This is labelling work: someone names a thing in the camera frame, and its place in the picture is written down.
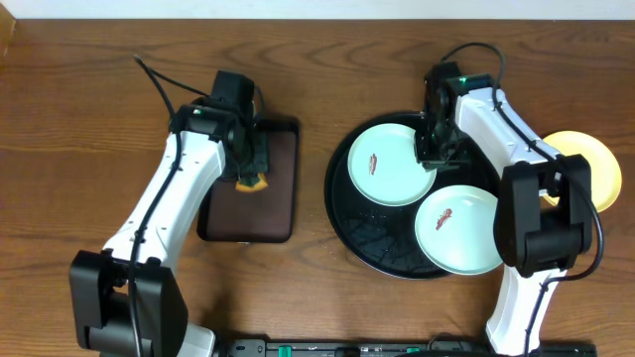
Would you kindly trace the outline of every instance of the yellow plate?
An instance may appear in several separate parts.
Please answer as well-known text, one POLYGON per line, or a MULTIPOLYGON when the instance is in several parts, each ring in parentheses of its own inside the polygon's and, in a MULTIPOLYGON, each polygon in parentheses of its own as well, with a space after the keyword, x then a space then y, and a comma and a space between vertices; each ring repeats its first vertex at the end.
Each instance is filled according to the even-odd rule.
MULTIPOLYGON (((622 187, 622 172, 617 159, 608 148, 592 136, 564 131, 552 134, 544 141, 563 155, 582 154, 591 166, 591 199, 598 212, 608 208, 622 187)), ((558 204, 558 198, 545 196, 548 203, 558 204)))

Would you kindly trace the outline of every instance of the black round tray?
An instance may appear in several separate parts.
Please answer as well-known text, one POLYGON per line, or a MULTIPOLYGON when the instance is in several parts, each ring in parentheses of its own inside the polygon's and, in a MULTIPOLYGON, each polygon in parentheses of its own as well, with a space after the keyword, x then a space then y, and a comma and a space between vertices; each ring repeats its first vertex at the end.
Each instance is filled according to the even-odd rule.
POLYGON ((438 173, 430 191, 411 204, 389 207, 364 197, 348 174, 348 151, 355 139, 375 125, 397 123, 415 128, 421 125, 421 120, 419 112, 390 113, 372 119, 348 134, 328 164, 324 200, 335 233, 359 259, 391 276, 423 280, 449 275, 431 262, 417 243, 415 216, 423 200, 432 192, 454 184, 473 185, 498 196, 498 181, 496 172, 483 160, 480 151, 471 148, 472 165, 469 168, 438 173))

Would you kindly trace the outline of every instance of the red marking on plate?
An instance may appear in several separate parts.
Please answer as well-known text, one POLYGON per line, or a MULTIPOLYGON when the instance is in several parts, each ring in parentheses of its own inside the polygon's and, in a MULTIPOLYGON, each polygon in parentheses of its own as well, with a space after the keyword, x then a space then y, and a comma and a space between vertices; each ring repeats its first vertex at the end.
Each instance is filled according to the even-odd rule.
POLYGON ((452 217, 452 210, 448 208, 444 211, 444 214, 442 214, 437 221, 437 230, 440 230, 441 227, 444 226, 444 223, 449 220, 450 217, 452 217))
POLYGON ((377 169, 377 157, 373 154, 370 157, 370 162, 368 163, 368 173, 375 175, 375 169, 377 169))

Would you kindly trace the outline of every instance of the wooden table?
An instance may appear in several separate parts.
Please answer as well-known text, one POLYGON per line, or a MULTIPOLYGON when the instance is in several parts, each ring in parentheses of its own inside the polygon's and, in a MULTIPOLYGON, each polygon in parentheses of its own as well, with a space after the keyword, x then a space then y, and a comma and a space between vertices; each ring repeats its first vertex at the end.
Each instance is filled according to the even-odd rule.
MULTIPOLYGON (((143 71, 208 89, 219 68, 253 78, 271 110, 303 124, 295 232, 280 245, 207 243, 192 231, 178 281, 194 322, 224 335, 427 340, 479 335, 501 269, 411 282, 361 263, 324 209, 326 165, 365 120, 420 109, 424 73, 452 47, 498 44, 503 86, 537 133, 578 130, 605 143, 624 176, 601 214, 603 264, 558 287, 543 339, 585 340, 602 357, 635 349, 635 25, 506 21, 20 21, 0 69, 0 350, 84 356, 67 272, 99 251, 146 187, 166 139, 166 109, 143 71)), ((457 57, 496 72, 483 50, 457 57)), ((168 88, 174 103, 192 96, 168 88)), ((574 271, 586 267, 587 254, 574 271)))

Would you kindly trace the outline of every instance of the white backdrop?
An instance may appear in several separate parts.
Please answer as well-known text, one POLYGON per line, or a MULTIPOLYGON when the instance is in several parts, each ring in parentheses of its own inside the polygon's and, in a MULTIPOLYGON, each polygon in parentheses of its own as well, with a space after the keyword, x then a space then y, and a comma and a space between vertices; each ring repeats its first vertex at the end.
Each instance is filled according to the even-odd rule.
POLYGON ((0 0, 0 2, 17 19, 635 19, 635 0, 0 0))

